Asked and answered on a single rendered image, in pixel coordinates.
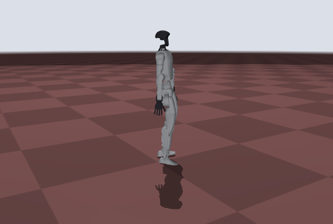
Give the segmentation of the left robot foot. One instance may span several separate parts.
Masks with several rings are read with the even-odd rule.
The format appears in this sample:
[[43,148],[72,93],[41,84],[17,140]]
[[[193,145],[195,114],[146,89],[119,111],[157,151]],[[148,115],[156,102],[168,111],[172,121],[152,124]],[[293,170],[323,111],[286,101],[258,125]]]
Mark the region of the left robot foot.
[[[175,151],[170,151],[170,152],[169,152],[169,155],[174,155],[174,154],[175,154]],[[158,156],[158,157],[163,156],[163,151],[162,151],[162,150],[161,150],[161,151],[158,151],[157,156]]]

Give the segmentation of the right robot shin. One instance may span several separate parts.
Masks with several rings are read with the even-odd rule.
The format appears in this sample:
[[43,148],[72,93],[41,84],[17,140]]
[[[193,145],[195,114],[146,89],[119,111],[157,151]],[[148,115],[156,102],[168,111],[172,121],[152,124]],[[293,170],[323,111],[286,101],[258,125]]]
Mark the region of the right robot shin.
[[171,147],[171,142],[172,142],[172,133],[173,131],[171,131],[171,134],[169,134],[169,131],[167,128],[163,128],[161,130],[161,142],[162,142],[162,147],[163,147],[163,160],[167,160],[169,159],[169,152],[170,152],[170,147]]

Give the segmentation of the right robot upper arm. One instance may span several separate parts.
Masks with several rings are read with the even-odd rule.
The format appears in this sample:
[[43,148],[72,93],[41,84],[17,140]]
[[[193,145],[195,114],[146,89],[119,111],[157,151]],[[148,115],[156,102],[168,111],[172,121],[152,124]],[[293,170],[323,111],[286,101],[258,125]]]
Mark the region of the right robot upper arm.
[[[156,77],[158,74],[162,74],[162,71],[163,71],[163,62],[165,60],[165,55],[164,53],[157,53],[156,54]],[[163,75],[163,80],[165,80],[165,75]]]

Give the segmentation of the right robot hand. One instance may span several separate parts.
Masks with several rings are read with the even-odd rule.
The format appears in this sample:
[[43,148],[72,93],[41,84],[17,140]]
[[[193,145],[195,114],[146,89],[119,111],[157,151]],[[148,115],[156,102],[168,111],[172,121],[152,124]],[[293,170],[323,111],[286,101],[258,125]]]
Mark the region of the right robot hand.
[[[163,99],[163,97],[162,97],[162,99]],[[156,105],[155,105],[155,111],[154,111],[154,114],[156,113],[156,109],[157,109],[157,113],[156,113],[156,115],[158,114],[158,110],[159,110],[159,115],[160,115],[160,110],[161,110],[161,115],[162,115],[162,108],[164,109],[164,111],[165,111],[165,107],[163,106],[163,104],[162,104],[162,100],[161,101],[158,101],[157,100],[157,96],[156,96]]]

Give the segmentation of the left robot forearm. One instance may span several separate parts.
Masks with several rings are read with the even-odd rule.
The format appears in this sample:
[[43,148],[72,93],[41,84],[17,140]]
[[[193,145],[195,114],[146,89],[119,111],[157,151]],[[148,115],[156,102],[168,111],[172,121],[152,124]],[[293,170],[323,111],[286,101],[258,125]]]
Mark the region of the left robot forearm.
[[175,82],[174,82],[174,74],[173,74],[173,79],[172,80],[169,80],[169,82],[171,81],[171,87],[173,88],[174,90],[174,85],[175,85]]

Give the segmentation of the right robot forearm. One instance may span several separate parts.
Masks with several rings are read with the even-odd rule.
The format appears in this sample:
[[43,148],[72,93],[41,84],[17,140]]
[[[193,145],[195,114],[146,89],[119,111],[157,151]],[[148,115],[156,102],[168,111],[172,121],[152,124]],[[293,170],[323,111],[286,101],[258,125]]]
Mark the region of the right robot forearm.
[[163,93],[163,75],[158,74],[157,79],[156,79],[156,85],[157,85],[157,100],[161,101],[162,100],[162,93]]

